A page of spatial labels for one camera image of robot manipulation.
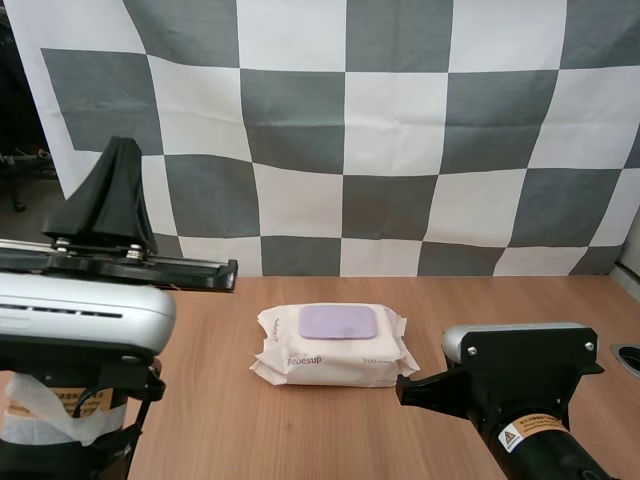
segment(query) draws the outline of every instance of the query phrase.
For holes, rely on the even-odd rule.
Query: orange label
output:
[[[562,423],[557,418],[544,413],[534,413],[520,417],[504,427],[500,435],[498,435],[498,440],[500,440],[507,452],[511,453],[525,438],[545,430],[567,432],[567,429],[562,426]]]
[[[64,409],[71,416],[73,415],[73,411],[78,404],[78,400],[84,393],[84,388],[52,388],[53,393],[57,395],[57,397],[64,405]],[[107,390],[102,390],[96,393],[93,397],[89,397],[87,401],[82,404],[80,407],[80,418],[88,417],[93,414],[98,408],[108,411],[111,408],[111,397],[113,396],[113,389],[109,388]],[[17,415],[20,417],[26,418],[36,418],[36,416],[31,413],[28,409],[23,407],[20,403],[15,400],[11,400],[9,403],[9,408],[7,410],[12,415]]]
[[[516,430],[518,430],[518,433],[522,435],[522,438],[530,437],[531,435],[544,432],[545,430],[567,431],[560,420],[556,417],[543,413],[520,417],[518,420],[513,422],[513,426],[516,427]]]

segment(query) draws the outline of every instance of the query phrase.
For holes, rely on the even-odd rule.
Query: black metal bracket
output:
[[[460,364],[447,359],[446,372],[418,381],[398,377],[397,395],[402,405],[469,419],[483,438],[527,411],[546,411],[568,429],[580,378],[604,371],[597,341],[588,328],[470,332]]]

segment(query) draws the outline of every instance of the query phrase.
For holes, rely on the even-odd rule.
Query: black cylindrical motor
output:
[[[539,431],[526,437],[507,436],[512,422],[501,423],[490,438],[489,451],[508,479],[513,480],[612,480],[598,463],[565,429]],[[518,442],[511,450],[508,439]]]

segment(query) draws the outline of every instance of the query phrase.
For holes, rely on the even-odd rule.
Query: white plastic bag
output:
[[[300,312],[310,305],[358,305],[371,308],[377,335],[368,340],[310,340],[299,334]],[[273,385],[389,387],[399,374],[420,370],[402,336],[407,319],[384,305],[282,305],[258,315],[267,334],[264,351],[251,370]]]

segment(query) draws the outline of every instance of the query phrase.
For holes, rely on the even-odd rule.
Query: fabric backdrop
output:
[[[637,0],[6,0],[66,195],[144,153],[165,254],[244,275],[608,272]]]

